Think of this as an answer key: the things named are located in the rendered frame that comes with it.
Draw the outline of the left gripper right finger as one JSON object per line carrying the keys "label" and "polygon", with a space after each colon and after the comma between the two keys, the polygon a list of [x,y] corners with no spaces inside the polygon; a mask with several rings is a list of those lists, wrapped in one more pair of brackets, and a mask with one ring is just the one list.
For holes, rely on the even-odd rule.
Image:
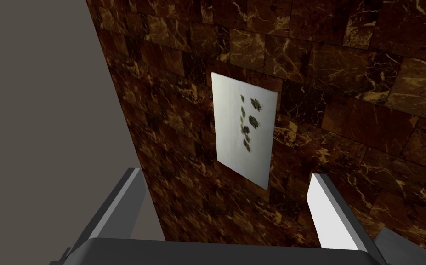
{"label": "left gripper right finger", "polygon": [[328,175],[311,174],[307,203],[322,248],[378,251]]}

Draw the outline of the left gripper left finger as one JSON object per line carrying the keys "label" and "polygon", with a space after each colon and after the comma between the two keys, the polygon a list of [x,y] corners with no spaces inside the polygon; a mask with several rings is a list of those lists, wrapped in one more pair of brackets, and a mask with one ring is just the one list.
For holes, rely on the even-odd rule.
{"label": "left gripper left finger", "polygon": [[129,239],[147,188],[140,168],[128,168],[76,240],[70,254],[92,238]]}

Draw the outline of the white picture with green leaves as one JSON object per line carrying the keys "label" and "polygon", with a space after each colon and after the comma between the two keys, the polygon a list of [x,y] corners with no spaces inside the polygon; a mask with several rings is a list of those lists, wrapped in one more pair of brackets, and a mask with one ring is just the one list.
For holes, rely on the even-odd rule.
{"label": "white picture with green leaves", "polygon": [[211,73],[219,163],[267,190],[278,93]]}

